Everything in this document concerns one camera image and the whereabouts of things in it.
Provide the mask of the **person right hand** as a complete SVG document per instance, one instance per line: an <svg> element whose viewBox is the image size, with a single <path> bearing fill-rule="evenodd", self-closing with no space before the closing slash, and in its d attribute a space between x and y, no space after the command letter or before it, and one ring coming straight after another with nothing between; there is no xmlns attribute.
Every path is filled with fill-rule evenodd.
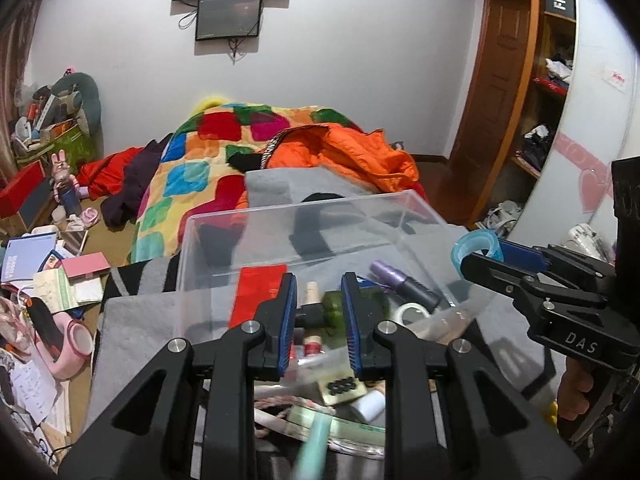
<svg viewBox="0 0 640 480"><path fill-rule="evenodd" d="M593 387L593 378L578 361L566 358L565 372L561 378L558 398L559 418L575 420L586 414L590 404L586 394Z"/></svg>

